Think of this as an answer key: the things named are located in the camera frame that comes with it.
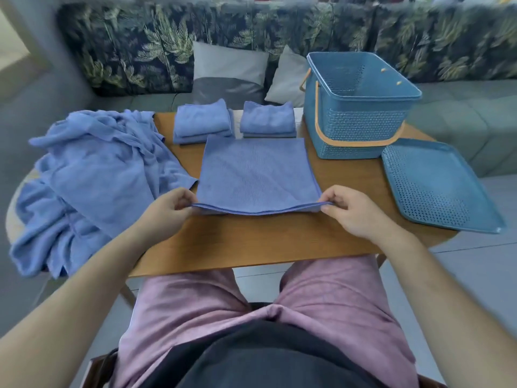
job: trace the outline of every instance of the tabletop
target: tabletop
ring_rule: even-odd
[[[199,178],[205,144],[173,145],[175,113],[157,113],[155,124],[165,144],[193,177]],[[301,126],[314,176],[321,190],[345,185],[366,193],[402,227],[427,247],[454,237],[457,232],[412,223],[397,209],[381,159],[320,159]],[[433,140],[406,125],[402,137]],[[323,213],[286,213],[265,216],[214,215],[190,218],[172,238],[142,256],[130,276],[154,276],[203,269],[284,263],[344,255],[379,253],[378,247],[347,233]]]

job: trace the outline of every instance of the blue towel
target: blue towel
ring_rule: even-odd
[[[246,101],[240,131],[244,137],[296,137],[293,104],[273,106]]]
[[[224,99],[210,105],[183,105],[174,119],[173,142],[191,144],[206,142],[209,134],[233,136],[233,112]]]
[[[48,153],[36,162],[40,178],[24,186],[16,205],[25,231],[10,255],[20,274],[33,276],[45,266],[54,278],[62,269],[74,274],[159,195],[196,182],[165,146],[152,116],[75,112],[29,141]]]
[[[238,215],[319,210],[321,190],[302,138],[206,141],[195,206]]]

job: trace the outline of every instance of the hand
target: hand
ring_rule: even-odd
[[[393,231],[402,230],[371,199],[358,190],[334,185],[318,200],[335,205],[323,205],[321,211],[333,217],[343,228],[358,237],[379,245]]]
[[[185,188],[172,189],[158,197],[132,226],[135,234],[150,248],[176,234],[183,223],[195,213],[190,205],[197,197]]]

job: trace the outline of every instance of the stack of folded towels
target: stack of folded towels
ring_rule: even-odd
[[[240,131],[244,137],[296,137],[293,104],[273,106],[246,101]]]
[[[203,143],[209,134],[222,137],[234,135],[233,112],[226,108],[224,99],[210,105],[178,107],[174,120],[174,143]]]

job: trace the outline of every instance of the throw pillow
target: throw pillow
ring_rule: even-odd
[[[194,103],[223,98],[229,109],[242,110],[244,102],[264,103],[264,77],[269,54],[194,42]]]
[[[300,83],[308,68],[307,59],[286,45],[278,60],[278,68],[273,84],[267,92],[266,101],[280,104],[291,101],[295,108],[303,107],[305,92],[300,90]]]

